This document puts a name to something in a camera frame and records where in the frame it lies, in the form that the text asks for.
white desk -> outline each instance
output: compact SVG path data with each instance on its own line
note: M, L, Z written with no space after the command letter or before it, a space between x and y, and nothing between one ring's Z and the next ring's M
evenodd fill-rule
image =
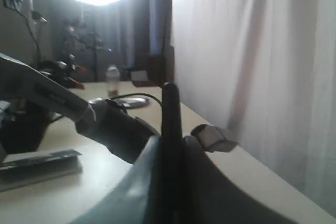
M106 97L104 83L86 84L86 88L85 91L75 93L85 99ZM120 93L146 92L161 98L159 88L135 88L131 83L125 82L120 89ZM131 110L129 113L141 117L160 130L161 111L155 102L149 107ZM184 105L181 114L183 132L190 132L195 126L207 123ZM49 127L39 149L66 147L75 147L83 153L80 158L83 173L0 193L1 224L68 223L110 192L131 167L110 154L104 146L78 135L73 123L62 119ZM227 154L208 155L246 193L298 223L336 223L333 217L242 148L237 147Z

white curtain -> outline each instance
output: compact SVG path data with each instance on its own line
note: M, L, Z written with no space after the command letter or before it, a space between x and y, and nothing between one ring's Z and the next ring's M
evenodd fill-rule
M336 0L173 0L172 30L182 101L336 216Z

power cord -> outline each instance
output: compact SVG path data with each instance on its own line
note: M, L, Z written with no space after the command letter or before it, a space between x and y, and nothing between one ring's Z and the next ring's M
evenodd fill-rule
M16 7L15 4L13 4L13 6L14 6L14 11L15 11L16 13L18 13L18 14L21 16L21 18L24 20L24 22L25 22L25 24L26 24L26 26L27 26L27 28L28 28L28 32L29 32L31 38L33 39L33 41L34 41L34 43L35 43L35 45L36 45L36 49L37 49L37 62L40 62L40 61L41 61L41 49L40 49L40 46L39 46L38 41L36 40L36 38L34 37L33 32L31 31L31 28L30 28L30 26L29 26L28 18L27 18L25 15L23 15L23 14L17 9L17 7Z
M125 98L125 97L133 97L135 95L142 95L144 97L149 97L152 98L153 100L155 100L162 108L162 102L156 98L155 96L151 95L151 94L147 94L147 93L130 93L130 94L122 94L122 95L118 95L116 97L112 97L109 98L109 100L115 100L115 99L119 99L119 98Z

sheer curtain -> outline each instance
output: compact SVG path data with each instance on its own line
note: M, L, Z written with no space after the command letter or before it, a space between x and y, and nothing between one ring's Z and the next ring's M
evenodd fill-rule
M183 102L336 216L336 0L173 0L172 30Z

plastic bottle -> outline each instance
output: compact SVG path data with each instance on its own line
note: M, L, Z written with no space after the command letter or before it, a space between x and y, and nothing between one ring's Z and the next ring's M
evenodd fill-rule
M116 65L109 66L109 68L106 70L106 84L109 98L113 98L118 95L119 82L120 72Z

